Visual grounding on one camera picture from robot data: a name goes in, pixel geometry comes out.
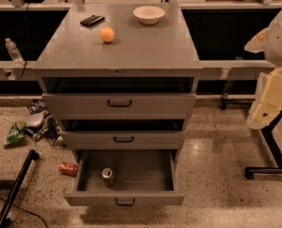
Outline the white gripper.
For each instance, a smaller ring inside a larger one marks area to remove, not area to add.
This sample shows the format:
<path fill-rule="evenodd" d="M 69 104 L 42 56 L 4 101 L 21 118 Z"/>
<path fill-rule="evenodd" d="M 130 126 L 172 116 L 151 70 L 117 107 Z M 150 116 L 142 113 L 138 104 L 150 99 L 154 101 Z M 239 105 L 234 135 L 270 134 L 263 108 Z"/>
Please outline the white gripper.
<path fill-rule="evenodd" d="M 268 28 L 260 30 L 244 47 L 250 53 L 263 52 Z M 282 110 L 282 66 L 259 76 L 258 101 L 249 110 L 246 124 L 251 129 L 268 126 Z"/>

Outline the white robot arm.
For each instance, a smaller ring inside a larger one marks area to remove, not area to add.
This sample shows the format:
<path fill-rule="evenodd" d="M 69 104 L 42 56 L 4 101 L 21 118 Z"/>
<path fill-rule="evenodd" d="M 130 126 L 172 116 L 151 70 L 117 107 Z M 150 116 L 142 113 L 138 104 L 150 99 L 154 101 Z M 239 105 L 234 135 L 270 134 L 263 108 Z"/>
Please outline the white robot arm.
<path fill-rule="evenodd" d="M 249 110 L 247 126 L 262 129 L 282 110 L 282 10 L 267 28 L 259 31 L 244 47 L 251 53 L 263 52 L 265 60 L 274 65 L 270 73 L 259 74 L 255 100 Z"/>

